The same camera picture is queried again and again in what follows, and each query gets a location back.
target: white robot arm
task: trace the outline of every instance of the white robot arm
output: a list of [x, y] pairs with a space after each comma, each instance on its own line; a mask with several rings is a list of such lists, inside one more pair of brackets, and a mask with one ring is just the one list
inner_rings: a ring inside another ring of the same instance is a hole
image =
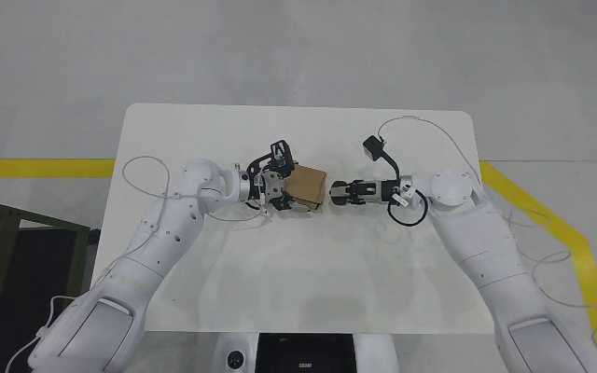
[[[597, 350], [590, 334], [575, 332], [548, 306], [521, 264], [506, 221], [473, 176], [437, 173], [430, 181], [401, 176], [381, 141], [371, 136], [363, 145], [373, 160], [389, 159], [397, 179], [337, 181], [330, 189], [335, 204], [388, 203], [390, 216], [407, 227], [422, 221], [428, 210], [451, 258], [489, 308], [497, 347], [511, 373], [597, 372]], [[423, 218], [415, 223], [400, 222], [391, 213], [392, 206], [421, 204]]]
[[285, 141], [272, 144], [271, 153], [246, 172], [221, 170], [207, 159], [190, 162], [174, 194], [141, 219], [125, 254], [50, 328], [38, 332], [29, 366], [35, 373], [123, 371], [143, 336], [149, 301], [201, 233], [204, 216], [249, 200], [292, 209], [297, 203], [285, 193], [285, 179], [293, 170]]

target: small brown box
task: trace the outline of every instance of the small brown box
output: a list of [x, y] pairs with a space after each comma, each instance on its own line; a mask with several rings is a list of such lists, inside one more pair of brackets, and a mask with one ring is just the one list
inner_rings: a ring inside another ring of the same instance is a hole
[[297, 165], [290, 174], [286, 191], [297, 202], [317, 210], [326, 195], [326, 176], [323, 171]]

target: gray floor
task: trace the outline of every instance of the gray floor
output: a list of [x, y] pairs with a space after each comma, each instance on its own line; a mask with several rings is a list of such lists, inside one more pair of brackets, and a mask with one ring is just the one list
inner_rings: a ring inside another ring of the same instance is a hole
[[[5, 0], [0, 157], [113, 158], [137, 102], [464, 110], [480, 157], [595, 242], [596, 16], [591, 0]], [[100, 227], [108, 188], [0, 179], [0, 203]], [[579, 301], [569, 263], [541, 280]], [[562, 311], [590, 332], [584, 311]], [[209, 343], [148, 334], [131, 371], [196, 371]], [[396, 349], [404, 372], [504, 372], [492, 336]]]

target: yellow tape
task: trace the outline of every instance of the yellow tape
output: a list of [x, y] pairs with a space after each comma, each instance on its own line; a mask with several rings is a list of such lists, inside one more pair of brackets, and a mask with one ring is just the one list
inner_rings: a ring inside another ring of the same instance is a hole
[[113, 159], [0, 159], [0, 177], [112, 177]]
[[[526, 213], [537, 224], [544, 225], [544, 228], [554, 238], [568, 247], [568, 250], [572, 254], [572, 261], [575, 266], [583, 300], [585, 304], [597, 305], [597, 267], [595, 267], [595, 259], [590, 249], [589, 240], [554, 214], [549, 208], [525, 192], [520, 186], [517, 186], [497, 171], [491, 164], [482, 161], [480, 167], [483, 183], [493, 188], [493, 190], [501, 194], [502, 197], [514, 206], [523, 212], [532, 210], [549, 217], [549, 222], [545, 225], [545, 217]], [[590, 325], [593, 330], [597, 330], [597, 309], [587, 309], [587, 313], [589, 314]]]
[[[112, 177], [113, 159], [0, 159], [0, 177]], [[545, 229], [572, 253], [576, 276], [585, 304], [597, 304], [597, 268], [589, 241], [549, 208], [514, 184], [486, 161], [480, 163], [483, 182], [522, 211], [549, 217]], [[538, 224], [545, 218], [528, 216]], [[588, 309], [590, 324], [597, 329], [597, 309]]]

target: white table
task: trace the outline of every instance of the white table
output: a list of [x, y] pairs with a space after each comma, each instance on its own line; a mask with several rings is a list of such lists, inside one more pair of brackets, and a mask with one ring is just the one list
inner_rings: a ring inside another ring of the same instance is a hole
[[[335, 180], [393, 178], [371, 162], [362, 142], [391, 117], [417, 115], [436, 122], [478, 167], [471, 118], [463, 112], [135, 104], [126, 114], [105, 210], [94, 277], [126, 248], [152, 198], [125, 184], [128, 159], [163, 159], [179, 180], [189, 159], [222, 167], [269, 152], [285, 139], [299, 163]], [[383, 130], [386, 151], [402, 173], [467, 171], [449, 139], [418, 121]], [[131, 179], [154, 192], [164, 172], [141, 160]], [[403, 228], [385, 207], [337, 207], [320, 212], [276, 212], [222, 223], [206, 217], [204, 230], [153, 297], [146, 330], [355, 333], [491, 333], [493, 322], [477, 290], [451, 261], [431, 224]], [[249, 216], [238, 205], [224, 217]], [[420, 212], [401, 214], [416, 219]]]

